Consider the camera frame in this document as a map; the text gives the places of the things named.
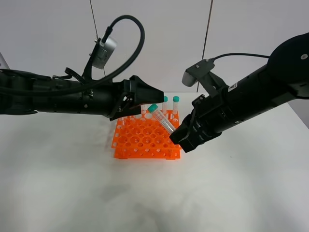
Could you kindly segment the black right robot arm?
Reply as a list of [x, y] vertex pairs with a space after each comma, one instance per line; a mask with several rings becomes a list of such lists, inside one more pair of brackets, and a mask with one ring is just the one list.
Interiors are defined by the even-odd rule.
[[295, 99], [309, 97], [309, 36], [295, 36], [279, 45], [266, 65], [229, 86], [212, 72], [214, 59], [185, 70], [182, 82], [200, 83], [208, 96], [192, 102], [193, 110], [170, 135], [185, 152], [223, 131]]

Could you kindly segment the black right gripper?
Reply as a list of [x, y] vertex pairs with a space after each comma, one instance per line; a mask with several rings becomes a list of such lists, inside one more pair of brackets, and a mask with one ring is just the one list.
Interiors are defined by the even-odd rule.
[[185, 153], [219, 137], [223, 131], [232, 127], [232, 111], [227, 93], [215, 97], [201, 95], [193, 101], [193, 107], [192, 112], [169, 136]]

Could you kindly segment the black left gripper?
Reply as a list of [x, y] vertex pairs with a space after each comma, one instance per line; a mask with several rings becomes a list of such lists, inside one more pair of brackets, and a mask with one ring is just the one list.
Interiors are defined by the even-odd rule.
[[128, 80], [110, 82], [112, 92], [112, 108], [108, 114], [110, 121], [141, 113], [141, 105], [162, 103], [164, 92], [154, 88], [138, 76], [133, 75]]

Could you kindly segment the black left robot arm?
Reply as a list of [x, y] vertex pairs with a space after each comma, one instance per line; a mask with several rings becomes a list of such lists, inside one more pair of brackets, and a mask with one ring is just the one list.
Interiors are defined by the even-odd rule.
[[[52, 91], [80, 87], [69, 77], [51, 78], [30, 72], [2, 69], [0, 85], [10, 90]], [[62, 96], [0, 95], [2, 115], [31, 115], [37, 112], [101, 115], [111, 121], [141, 113], [145, 104], [162, 103], [164, 93], [138, 76], [121, 82], [107, 82], [97, 88]]]

